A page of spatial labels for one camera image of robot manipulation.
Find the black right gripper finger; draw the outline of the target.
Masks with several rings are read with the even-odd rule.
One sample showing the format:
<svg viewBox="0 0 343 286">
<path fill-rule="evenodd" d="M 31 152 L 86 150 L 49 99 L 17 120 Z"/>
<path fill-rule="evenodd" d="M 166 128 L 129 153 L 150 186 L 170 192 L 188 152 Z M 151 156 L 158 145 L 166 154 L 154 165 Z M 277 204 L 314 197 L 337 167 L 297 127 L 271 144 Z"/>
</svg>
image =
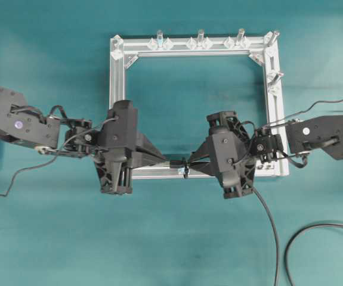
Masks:
<svg viewBox="0 0 343 286">
<path fill-rule="evenodd" d="M 189 158 L 189 163 L 196 162 L 205 158 L 210 158 L 210 143 L 208 138 L 204 140 L 204 142 L 196 151 L 192 152 Z"/>
<path fill-rule="evenodd" d="M 200 173 L 204 173 L 208 176 L 215 176 L 214 171 L 212 170 L 210 162 L 191 162 L 188 163 L 189 169 L 195 170 Z"/>
</svg>

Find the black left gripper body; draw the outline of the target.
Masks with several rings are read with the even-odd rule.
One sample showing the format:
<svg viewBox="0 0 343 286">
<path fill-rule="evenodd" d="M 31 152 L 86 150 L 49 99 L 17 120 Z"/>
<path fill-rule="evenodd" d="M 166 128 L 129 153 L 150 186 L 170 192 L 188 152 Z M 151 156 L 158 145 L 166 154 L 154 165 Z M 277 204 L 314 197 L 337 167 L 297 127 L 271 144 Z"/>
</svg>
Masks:
<svg viewBox="0 0 343 286">
<path fill-rule="evenodd" d="M 132 193 L 131 176 L 132 168 L 130 158 L 122 153 L 100 151 L 97 145 L 95 166 L 100 179 L 101 189 L 104 194 L 123 195 Z"/>
</svg>

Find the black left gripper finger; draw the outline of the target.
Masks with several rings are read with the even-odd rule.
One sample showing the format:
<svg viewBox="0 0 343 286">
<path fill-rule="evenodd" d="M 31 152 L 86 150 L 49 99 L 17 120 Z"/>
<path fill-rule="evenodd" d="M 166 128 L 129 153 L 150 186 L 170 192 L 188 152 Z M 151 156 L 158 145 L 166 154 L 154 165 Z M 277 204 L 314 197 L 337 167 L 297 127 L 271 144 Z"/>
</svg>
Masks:
<svg viewBox="0 0 343 286">
<path fill-rule="evenodd" d="M 166 157 L 150 142 L 145 134 L 141 132 L 137 133 L 135 146 L 136 151 L 157 157 L 158 159 L 161 159 L 161 162 L 167 161 Z"/>
<path fill-rule="evenodd" d="M 164 156 L 156 156 L 155 154 L 148 154 L 140 151 L 134 151 L 131 153 L 132 169 L 154 166 L 163 162 L 165 162 Z"/>
</svg>

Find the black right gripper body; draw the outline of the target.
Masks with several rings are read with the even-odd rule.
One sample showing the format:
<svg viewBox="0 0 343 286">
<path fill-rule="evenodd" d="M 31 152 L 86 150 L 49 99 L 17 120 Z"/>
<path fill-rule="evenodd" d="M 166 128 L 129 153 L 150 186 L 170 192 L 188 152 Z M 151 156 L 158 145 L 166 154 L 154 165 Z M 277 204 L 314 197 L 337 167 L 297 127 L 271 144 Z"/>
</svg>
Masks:
<svg viewBox="0 0 343 286">
<path fill-rule="evenodd" d="M 225 199 L 253 193 L 255 160 L 248 157 L 251 138 L 234 111 L 206 117 L 206 137 L 212 176 L 218 179 Z"/>
</svg>

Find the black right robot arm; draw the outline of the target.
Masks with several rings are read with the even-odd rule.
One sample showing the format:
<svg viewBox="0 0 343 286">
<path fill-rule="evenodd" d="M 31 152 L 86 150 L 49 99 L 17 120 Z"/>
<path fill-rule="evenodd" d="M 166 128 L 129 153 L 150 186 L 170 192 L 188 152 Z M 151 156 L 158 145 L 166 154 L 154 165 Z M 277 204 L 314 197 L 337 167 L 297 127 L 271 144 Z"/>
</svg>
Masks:
<svg viewBox="0 0 343 286">
<path fill-rule="evenodd" d="M 335 160 L 343 160 L 343 115 L 320 116 L 281 126 L 285 129 L 289 153 L 284 151 L 281 135 L 271 126 L 255 129 L 249 135 L 246 122 L 236 112 L 221 111 L 207 116 L 208 136 L 185 161 L 185 170 L 196 170 L 217 178 L 224 198 L 237 198 L 255 192 L 257 162 L 287 159 L 297 168 L 308 163 L 310 151 L 321 149 Z"/>
</svg>

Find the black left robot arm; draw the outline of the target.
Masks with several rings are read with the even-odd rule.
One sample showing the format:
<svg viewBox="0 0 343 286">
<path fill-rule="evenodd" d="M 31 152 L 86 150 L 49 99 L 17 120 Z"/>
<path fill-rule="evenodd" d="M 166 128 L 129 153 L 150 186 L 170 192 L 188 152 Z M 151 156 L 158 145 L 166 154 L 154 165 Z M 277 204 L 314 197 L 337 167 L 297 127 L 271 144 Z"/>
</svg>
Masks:
<svg viewBox="0 0 343 286">
<path fill-rule="evenodd" d="M 23 94 L 0 86 L 0 140 L 54 158 L 91 157 L 103 194 L 132 193 L 134 169 L 166 161 L 138 130 L 138 110 L 129 100 L 115 102 L 106 120 L 93 126 L 68 118 L 60 105 L 45 116 Z"/>
</svg>

